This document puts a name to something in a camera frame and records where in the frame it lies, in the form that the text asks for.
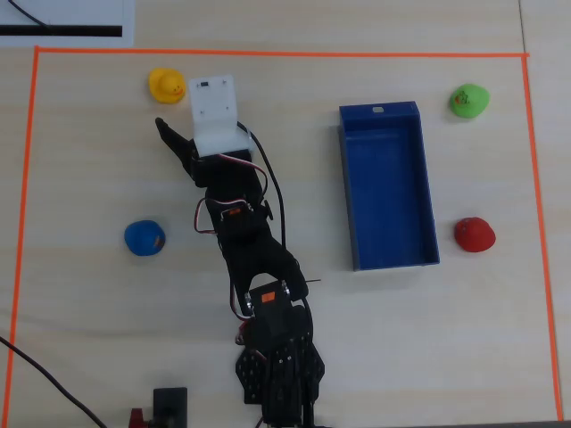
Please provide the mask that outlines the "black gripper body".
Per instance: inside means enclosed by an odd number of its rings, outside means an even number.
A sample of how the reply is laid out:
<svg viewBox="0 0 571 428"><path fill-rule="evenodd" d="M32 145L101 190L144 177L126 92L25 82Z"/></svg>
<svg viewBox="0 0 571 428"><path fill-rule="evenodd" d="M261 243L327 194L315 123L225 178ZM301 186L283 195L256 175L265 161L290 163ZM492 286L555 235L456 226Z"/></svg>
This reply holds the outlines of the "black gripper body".
<svg viewBox="0 0 571 428"><path fill-rule="evenodd" d="M217 201L246 199L261 202L267 185L263 185L248 150L200 157L196 149L190 152L190 177L206 196Z"/></svg>

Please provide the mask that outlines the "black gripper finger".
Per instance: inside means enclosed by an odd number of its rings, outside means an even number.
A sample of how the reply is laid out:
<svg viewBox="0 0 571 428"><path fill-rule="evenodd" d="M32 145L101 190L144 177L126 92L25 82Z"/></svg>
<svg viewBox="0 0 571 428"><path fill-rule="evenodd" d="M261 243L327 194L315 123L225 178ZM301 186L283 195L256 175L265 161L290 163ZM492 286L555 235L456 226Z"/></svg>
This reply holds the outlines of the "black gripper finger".
<svg viewBox="0 0 571 428"><path fill-rule="evenodd" d="M170 148L182 163L185 172L195 180L195 167L198 161L198 152L194 140L187 140L172 129L162 118L156 118L155 126L161 140Z"/></svg>

